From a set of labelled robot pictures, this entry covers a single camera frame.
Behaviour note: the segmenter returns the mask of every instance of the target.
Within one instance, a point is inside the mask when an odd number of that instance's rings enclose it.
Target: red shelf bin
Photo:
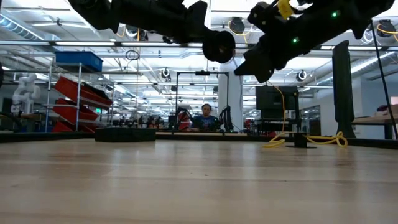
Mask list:
[[[57,121],[52,132],[53,133],[74,132],[75,128],[76,127],[74,125],[66,121]],[[94,133],[94,131],[91,128],[86,127],[85,125],[79,125],[78,130],[86,133]]]
[[[75,106],[76,103],[59,98],[55,103],[57,105],[73,105]],[[65,120],[69,121],[71,124],[76,124],[76,111],[77,108],[74,107],[64,107],[64,106],[54,106],[53,111],[63,117]],[[79,120],[87,120],[87,121],[95,121],[98,115],[88,108],[80,105],[79,109]]]
[[[72,80],[65,77],[60,77],[60,79],[55,84],[54,88],[71,99],[77,102],[77,92],[78,84]],[[85,105],[94,106],[101,109],[108,109],[112,105],[112,100],[105,99],[95,92],[91,91],[89,88],[80,85],[80,103]]]

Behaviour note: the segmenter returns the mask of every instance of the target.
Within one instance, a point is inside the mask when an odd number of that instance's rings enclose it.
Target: yellow wire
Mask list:
[[[284,129],[285,129],[285,120],[286,120],[286,117],[285,117],[285,96],[284,96],[282,91],[277,86],[274,86],[274,88],[276,90],[278,90],[278,92],[282,95],[282,107],[283,107],[283,115],[284,115],[283,123],[282,123],[282,133],[280,133],[277,136],[273,137],[269,141],[268,144],[263,145],[262,147],[264,147],[264,148],[272,148],[272,147],[280,146],[281,144],[285,143],[286,140],[285,139],[276,140],[276,139],[278,139],[279,137],[281,137],[284,134],[294,133],[292,131],[289,131],[289,132],[285,132],[284,131]],[[343,132],[342,131],[340,131],[339,133],[337,133],[337,135],[332,136],[332,137],[324,137],[324,136],[306,136],[306,137],[307,137],[308,141],[310,141],[310,142],[312,142],[314,144],[319,144],[319,145],[332,144],[334,142],[337,142],[337,145],[339,145],[340,147],[346,147],[348,145],[348,141],[343,136]],[[322,140],[329,140],[329,141],[327,141],[327,142],[315,142],[313,139],[322,139]]]
[[[235,33],[235,32],[231,29],[231,21],[228,21],[228,28],[229,28],[229,30],[230,30],[233,34],[243,36],[244,42],[245,42],[245,44],[247,44],[247,43],[248,43],[248,40],[246,39],[246,35],[248,35],[248,34],[251,33],[251,30],[253,29],[253,24],[251,24],[250,31],[247,32],[247,33],[245,33],[245,34],[237,34],[237,33]]]
[[[383,30],[380,28],[381,24],[377,25],[377,29],[385,34],[393,34],[394,38],[396,39],[396,41],[398,41],[398,37],[396,36],[396,34],[398,34],[398,32],[389,32],[386,30]]]
[[[122,34],[122,35],[119,35],[118,33],[116,33],[116,35],[117,35],[118,37],[120,37],[120,38],[123,38],[125,34],[126,34],[126,26],[124,26],[123,34]]]

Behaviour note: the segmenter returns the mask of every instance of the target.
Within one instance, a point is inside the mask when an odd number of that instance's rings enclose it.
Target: table surface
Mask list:
[[[398,114],[394,114],[394,120],[398,121]],[[355,118],[353,121],[353,124],[391,124],[391,117],[390,115],[384,115],[384,116],[370,116],[370,117],[364,117],[364,118]]]
[[[0,144],[0,223],[396,223],[398,151]]]

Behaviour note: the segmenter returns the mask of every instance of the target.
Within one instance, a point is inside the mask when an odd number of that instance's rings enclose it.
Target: white pillar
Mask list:
[[[236,66],[241,64],[241,59],[236,58],[234,61],[220,65],[220,72],[229,72],[229,95],[228,104],[231,107],[231,119],[234,124],[234,131],[239,131],[237,127],[243,129],[243,79],[236,76],[234,70]],[[227,105],[227,76],[218,75],[218,113]]]

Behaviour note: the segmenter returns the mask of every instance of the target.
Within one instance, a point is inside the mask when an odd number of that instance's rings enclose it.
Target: blue shirt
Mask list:
[[[203,122],[203,127],[206,129],[206,128],[209,128],[211,125],[214,124],[214,121],[215,121],[216,117],[215,116],[204,117],[203,115],[201,115],[201,116],[196,116],[193,119],[198,119],[198,120],[202,121]]]

